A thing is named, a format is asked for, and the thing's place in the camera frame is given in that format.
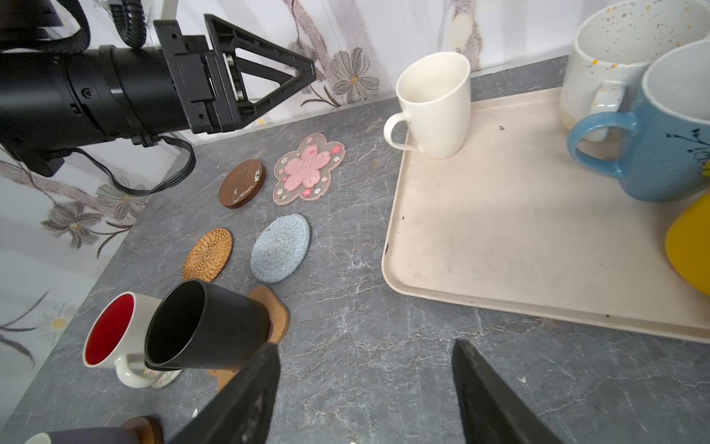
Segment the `black mug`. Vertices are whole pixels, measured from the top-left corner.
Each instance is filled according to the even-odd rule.
[[[240,369],[266,342],[263,304],[190,279],[160,303],[146,334],[146,366],[155,370]]]

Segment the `tray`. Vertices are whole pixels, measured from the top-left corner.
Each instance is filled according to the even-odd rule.
[[[474,102],[457,154],[404,153],[385,280],[412,296],[710,342],[710,297],[663,247],[693,199],[634,200],[575,163],[558,101],[559,88]],[[618,142],[580,147],[613,157]]]

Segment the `brown round coaster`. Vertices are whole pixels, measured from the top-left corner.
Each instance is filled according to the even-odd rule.
[[[256,287],[249,293],[249,298],[261,302],[268,311],[268,317],[271,321],[271,331],[268,341],[278,344],[286,336],[290,318],[288,310],[276,297],[275,294],[265,286]],[[217,377],[217,391],[220,391],[226,386],[237,372],[231,370],[210,370],[209,374]]]
[[[135,431],[141,444],[163,444],[163,429],[152,416],[136,416],[121,424],[121,427]]]
[[[231,233],[225,228],[213,229],[192,248],[182,269],[182,279],[212,282],[224,268],[231,254]]]
[[[219,187],[219,203],[239,208],[252,200],[266,179],[264,165],[256,159],[240,163],[229,172]]]

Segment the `yellow flower center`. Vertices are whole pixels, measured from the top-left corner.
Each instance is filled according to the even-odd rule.
[[[52,328],[56,330],[61,330],[67,326],[67,320],[64,318],[59,318],[52,323]]]

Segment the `pink flower-shaped coaster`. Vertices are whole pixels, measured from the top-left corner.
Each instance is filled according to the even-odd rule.
[[[340,142],[328,142],[321,133],[313,133],[276,163],[273,173],[278,178],[273,201],[286,205],[296,197],[320,199],[332,181],[331,171],[345,158]]]

